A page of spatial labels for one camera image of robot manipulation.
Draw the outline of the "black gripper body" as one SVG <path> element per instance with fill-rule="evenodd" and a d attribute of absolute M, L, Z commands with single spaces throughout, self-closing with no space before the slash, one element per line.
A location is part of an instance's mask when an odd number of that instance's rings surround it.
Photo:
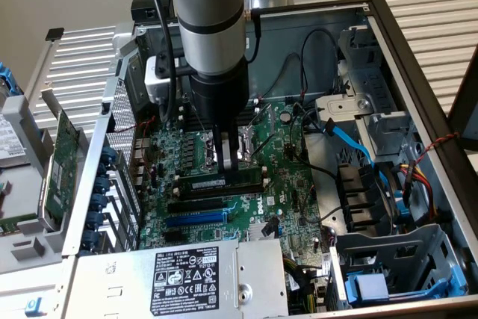
<path fill-rule="evenodd" d="M 249 100 L 249 73 L 246 58 L 219 75 L 193 74 L 190 88 L 199 114 L 221 132 L 230 131 Z"/>

